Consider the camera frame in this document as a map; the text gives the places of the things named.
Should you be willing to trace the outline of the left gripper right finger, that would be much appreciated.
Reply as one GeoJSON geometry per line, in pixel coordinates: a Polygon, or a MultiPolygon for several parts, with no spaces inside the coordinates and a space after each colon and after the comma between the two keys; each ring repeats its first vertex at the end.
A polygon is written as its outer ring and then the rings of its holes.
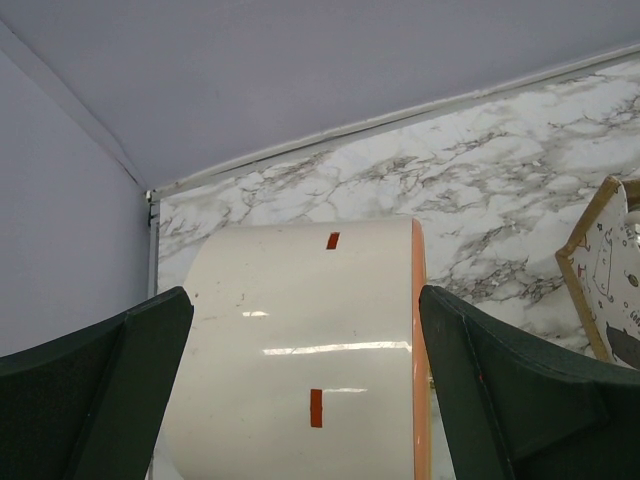
{"type": "Polygon", "coordinates": [[[439,286],[424,286],[419,306],[457,478],[638,478],[638,371],[561,348],[439,286]]]}

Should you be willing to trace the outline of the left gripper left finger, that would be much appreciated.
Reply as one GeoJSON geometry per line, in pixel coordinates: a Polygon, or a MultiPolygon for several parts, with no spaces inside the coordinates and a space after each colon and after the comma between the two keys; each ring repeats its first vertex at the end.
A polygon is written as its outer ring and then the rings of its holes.
{"type": "Polygon", "coordinates": [[[193,312],[174,287],[2,357],[2,478],[144,478],[193,312]]]}

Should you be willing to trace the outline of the jute canvas tote bag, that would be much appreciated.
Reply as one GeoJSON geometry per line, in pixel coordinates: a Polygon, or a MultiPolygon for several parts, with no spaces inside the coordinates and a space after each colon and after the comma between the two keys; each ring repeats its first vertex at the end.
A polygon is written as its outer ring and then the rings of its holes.
{"type": "Polygon", "coordinates": [[[597,359],[639,368],[639,180],[608,176],[556,261],[597,359]]]}

